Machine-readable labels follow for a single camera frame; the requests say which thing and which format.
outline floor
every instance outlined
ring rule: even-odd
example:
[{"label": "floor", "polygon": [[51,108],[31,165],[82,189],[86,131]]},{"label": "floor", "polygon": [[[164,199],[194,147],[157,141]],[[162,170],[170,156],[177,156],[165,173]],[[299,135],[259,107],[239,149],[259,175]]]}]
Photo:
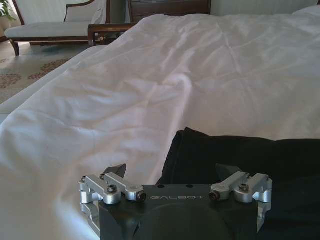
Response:
[{"label": "floor", "polygon": [[88,45],[31,46],[19,43],[15,56],[9,41],[0,43],[0,104],[86,50]]}]

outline wooden headboard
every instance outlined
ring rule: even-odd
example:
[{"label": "wooden headboard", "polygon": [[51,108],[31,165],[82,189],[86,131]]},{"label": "wooden headboard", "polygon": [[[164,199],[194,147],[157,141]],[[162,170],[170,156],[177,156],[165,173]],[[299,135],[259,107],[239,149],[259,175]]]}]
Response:
[{"label": "wooden headboard", "polygon": [[210,14],[211,0],[128,0],[130,20],[137,23],[154,15]]}]

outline wooden furniture leg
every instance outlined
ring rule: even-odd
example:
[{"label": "wooden furniture leg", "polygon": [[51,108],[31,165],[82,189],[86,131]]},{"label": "wooden furniture leg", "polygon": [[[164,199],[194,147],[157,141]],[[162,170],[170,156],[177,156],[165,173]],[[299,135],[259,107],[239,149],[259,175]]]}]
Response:
[{"label": "wooden furniture leg", "polygon": [[12,44],[12,47],[14,49],[15,55],[19,56],[20,55],[20,49],[19,49],[19,44],[12,39],[10,39],[10,43]]}]

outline black bolt head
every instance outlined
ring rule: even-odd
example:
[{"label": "black bolt head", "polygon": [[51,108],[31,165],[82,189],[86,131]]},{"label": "black bolt head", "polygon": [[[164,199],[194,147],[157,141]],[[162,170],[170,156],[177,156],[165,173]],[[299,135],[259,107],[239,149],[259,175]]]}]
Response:
[{"label": "black bolt head", "polygon": [[217,192],[217,191],[211,191],[209,193],[209,198],[212,200],[212,201],[218,201],[220,199],[220,193]]},{"label": "black bolt head", "polygon": [[144,191],[140,191],[136,195],[136,201],[139,203],[144,202],[147,199],[147,194]]}]

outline white cushion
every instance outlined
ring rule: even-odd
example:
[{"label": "white cushion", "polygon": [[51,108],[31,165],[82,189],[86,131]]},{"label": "white cushion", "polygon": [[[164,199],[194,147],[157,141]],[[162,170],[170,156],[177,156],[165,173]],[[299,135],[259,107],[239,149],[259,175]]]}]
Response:
[{"label": "white cushion", "polygon": [[88,36],[90,22],[40,22],[7,29],[7,38]]},{"label": "white cushion", "polygon": [[306,7],[302,10],[296,11],[293,15],[310,14],[320,16],[320,5]]},{"label": "white cushion", "polygon": [[99,5],[99,1],[96,0],[91,4],[84,5],[84,6],[68,7],[65,21],[66,22],[83,22],[83,21],[90,22],[93,15],[97,11],[98,5]]},{"label": "white cushion", "polygon": [[107,20],[107,1],[98,0],[97,9],[92,17],[91,24],[105,24]]}]

